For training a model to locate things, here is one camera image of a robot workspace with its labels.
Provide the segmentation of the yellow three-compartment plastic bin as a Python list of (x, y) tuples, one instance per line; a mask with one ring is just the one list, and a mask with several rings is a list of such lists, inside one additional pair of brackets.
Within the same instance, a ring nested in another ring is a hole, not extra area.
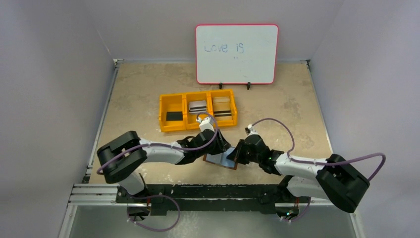
[(231, 89), (160, 95), (159, 125), (162, 132), (199, 128), (197, 117), (211, 114), (218, 126), (237, 124), (237, 109)]

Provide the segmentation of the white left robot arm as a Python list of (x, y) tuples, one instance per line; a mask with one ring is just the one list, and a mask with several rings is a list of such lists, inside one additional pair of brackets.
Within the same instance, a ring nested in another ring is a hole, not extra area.
[(204, 155), (219, 155), (231, 144), (219, 130), (205, 129), (196, 136), (187, 136), (172, 143), (158, 143), (140, 138), (128, 131), (97, 150), (100, 167), (97, 174), (106, 183), (123, 187), (136, 203), (146, 200), (148, 190), (136, 169), (144, 163), (186, 165)]

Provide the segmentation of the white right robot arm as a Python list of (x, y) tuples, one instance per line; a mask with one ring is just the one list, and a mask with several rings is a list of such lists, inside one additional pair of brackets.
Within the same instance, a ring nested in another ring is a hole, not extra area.
[(257, 134), (241, 139), (227, 159), (243, 165), (257, 163), (266, 173), (283, 176), (278, 195), (285, 202), (316, 197), (353, 213), (370, 186), (369, 180), (340, 155), (332, 154), (320, 162), (288, 157), (283, 151), (270, 149)]

